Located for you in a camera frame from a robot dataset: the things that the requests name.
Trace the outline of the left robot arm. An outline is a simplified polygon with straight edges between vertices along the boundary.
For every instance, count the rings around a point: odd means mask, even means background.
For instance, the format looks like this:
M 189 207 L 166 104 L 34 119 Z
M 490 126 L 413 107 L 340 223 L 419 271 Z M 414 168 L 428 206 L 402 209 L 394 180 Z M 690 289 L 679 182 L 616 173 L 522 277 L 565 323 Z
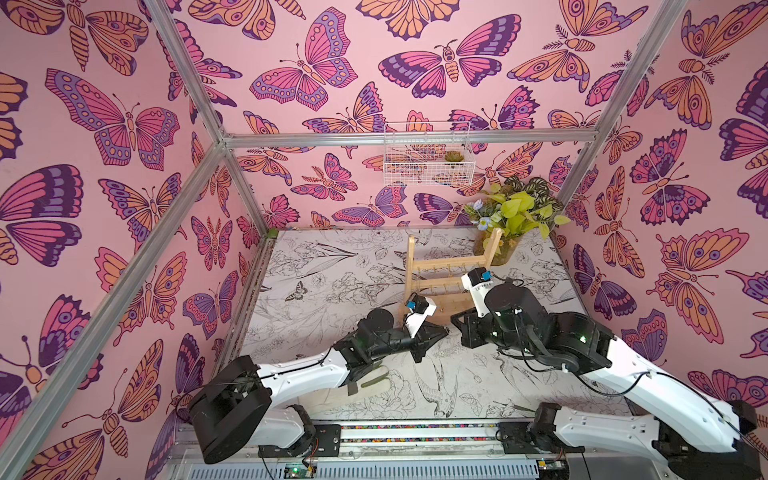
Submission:
M 233 360 L 189 404 L 203 461 L 223 462 L 248 445 L 305 453 L 316 429 L 299 398 L 354 384 L 389 355 L 408 353 L 421 362 L 448 330 L 425 314 L 415 317 L 419 327 L 411 332 L 395 327 L 392 313 L 377 308 L 315 356 L 276 364 L 256 364 L 248 355 Z

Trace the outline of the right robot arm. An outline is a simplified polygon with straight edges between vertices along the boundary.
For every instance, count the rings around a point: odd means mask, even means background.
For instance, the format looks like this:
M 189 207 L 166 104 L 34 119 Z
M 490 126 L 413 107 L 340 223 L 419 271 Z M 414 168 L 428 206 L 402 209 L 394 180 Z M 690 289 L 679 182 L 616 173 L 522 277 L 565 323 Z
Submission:
M 553 453 L 597 448 L 629 454 L 665 466 L 679 479 L 761 478 L 761 452 L 749 442 L 757 416 L 747 402 L 692 388 L 589 316 L 549 313 L 527 287 L 495 283 L 483 268 L 464 275 L 461 284 L 473 301 L 451 317 L 463 346 L 492 344 L 644 412 L 592 414 L 542 402 L 523 436 L 533 446 Z

